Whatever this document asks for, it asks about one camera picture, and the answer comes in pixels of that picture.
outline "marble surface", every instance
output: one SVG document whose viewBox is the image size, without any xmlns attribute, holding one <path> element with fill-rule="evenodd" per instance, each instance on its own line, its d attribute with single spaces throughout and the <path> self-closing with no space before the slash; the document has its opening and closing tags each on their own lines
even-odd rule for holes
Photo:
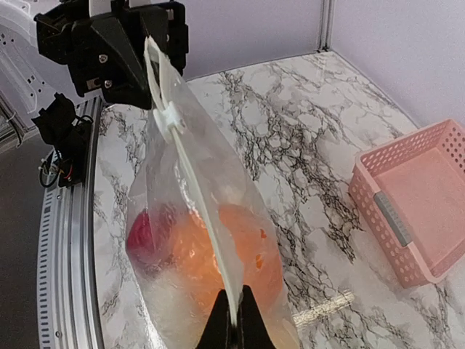
<svg viewBox="0 0 465 349">
<path fill-rule="evenodd" d="M 357 152 L 415 130 L 386 96 L 332 52 L 190 86 L 278 227 L 304 348 L 465 348 L 465 261 L 441 284 L 403 289 L 347 195 Z M 114 105 L 100 122 L 94 248 L 106 349 L 163 348 L 124 251 L 126 196 L 144 157 L 145 119 Z"/>
</svg>

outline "clear plastic bag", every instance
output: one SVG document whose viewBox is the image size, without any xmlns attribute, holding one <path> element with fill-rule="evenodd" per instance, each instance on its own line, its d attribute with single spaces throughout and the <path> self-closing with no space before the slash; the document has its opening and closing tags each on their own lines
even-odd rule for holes
<svg viewBox="0 0 465 349">
<path fill-rule="evenodd" d="M 298 348 L 262 197 L 151 38 L 145 60 L 155 109 L 129 192 L 126 250 L 155 328 L 168 348 L 195 348 L 218 292 L 234 324 L 246 284 L 275 346 Z"/>
</svg>

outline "pink plastic basket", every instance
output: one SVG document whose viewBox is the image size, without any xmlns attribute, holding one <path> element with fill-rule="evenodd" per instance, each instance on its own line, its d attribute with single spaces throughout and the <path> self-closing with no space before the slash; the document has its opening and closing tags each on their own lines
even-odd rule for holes
<svg viewBox="0 0 465 349">
<path fill-rule="evenodd" d="M 404 287 L 465 253 L 465 132 L 447 120 L 361 153 L 349 193 Z"/>
</svg>

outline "cable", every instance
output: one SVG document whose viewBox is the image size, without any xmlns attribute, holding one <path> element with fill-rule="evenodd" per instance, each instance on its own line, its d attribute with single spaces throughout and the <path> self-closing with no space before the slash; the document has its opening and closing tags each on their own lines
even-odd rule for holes
<svg viewBox="0 0 465 349">
<path fill-rule="evenodd" d="M 94 122 L 94 120 L 88 115 L 76 116 L 76 119 L 78 119 L 80 122 L 88 122 L 90 124 Z"/>
<path fill-rule="evenodd" d="M 69 173 L 63 179 L 70 180 L 72 174 L 73 174 L 73 164 L 71 164 Z"/>
<path fill-rule="evenodd" d="M 16 148 L 19 148 L 23 144 L 23 137 L 21 137 L 20 130 L 17 128 L 16 124 L 11 119 L 7 119 L 10 125 L 12 125 L 13 130 L 15 131 L 17 137 Z"/>
<path fill-rule="evenodd" d="M 47 158 L 42 161 L 42 164 L 40 166 L 40 171 L 39 171 L 39 183 L 41 183 L 41 186 L 44 187 L 44 188 L 50 188 L 52 185 L 55 184 L 55 182 L 57 182 L 57 179 L 58 177 L 60 176 L 60 162 L 61 162 L 61 158 L 60 158 L 60 155 L 57 151 L 55 151 L 55 153 L 57 154 L 57 157 L 59 159 L 58 161 L 58 165 L 57 165 L 57 173 L 55 174 L 55 176 L 53 177 L 52 181 L 45 184 L 44 183 L 44 173 L 46 172 L 46 175 L 48 176 L 51 172 L 50 172 L 50 168 L 52 167 L 52 161 L 53 161 L 53 151 L 50 152 L 50 154 L 47 156 Z"/>
</svg>

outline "orange fruit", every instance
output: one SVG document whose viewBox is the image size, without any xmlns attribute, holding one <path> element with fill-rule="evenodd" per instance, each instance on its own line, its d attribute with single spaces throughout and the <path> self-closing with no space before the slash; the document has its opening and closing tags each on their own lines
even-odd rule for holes
<svg viewBox="0 0 465 349">
<path fill-rule="evenodd" d="M 230 231 L 236 252 L 244 264 L 249 285 L 262 314 L 283 289 L 283 269 L 274 227 L 248 209 L 219 206 L 219 218 Z M 190 293 L 205 313 L 210 314 L 218 292 L 224 288 L 213 247 L 203 221 L 194 213 L 179 217 L 171 231 L 173 258 L 179 272 L 190 282 Z"/>
</svg>

